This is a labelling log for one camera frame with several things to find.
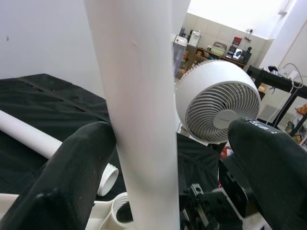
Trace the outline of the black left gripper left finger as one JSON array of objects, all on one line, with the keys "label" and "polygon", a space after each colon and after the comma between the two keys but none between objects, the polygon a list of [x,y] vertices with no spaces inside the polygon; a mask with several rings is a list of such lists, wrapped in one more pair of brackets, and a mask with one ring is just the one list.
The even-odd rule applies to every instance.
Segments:
[{"label": "black left gripper left finger", "polygon": [[83,230],[115,149],[107,122],[69,136],[0,220],[2,230]]}]

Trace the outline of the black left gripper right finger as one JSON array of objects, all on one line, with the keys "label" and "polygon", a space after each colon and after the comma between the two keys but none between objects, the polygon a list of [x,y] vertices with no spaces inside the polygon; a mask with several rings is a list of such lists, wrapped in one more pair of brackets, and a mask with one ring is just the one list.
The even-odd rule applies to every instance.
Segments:
[{"label": "black left gripper right finger", "polygon": [[307,228],[307,152],[288,134],[258,120],[239,118],[228,140],[273,230]]}]

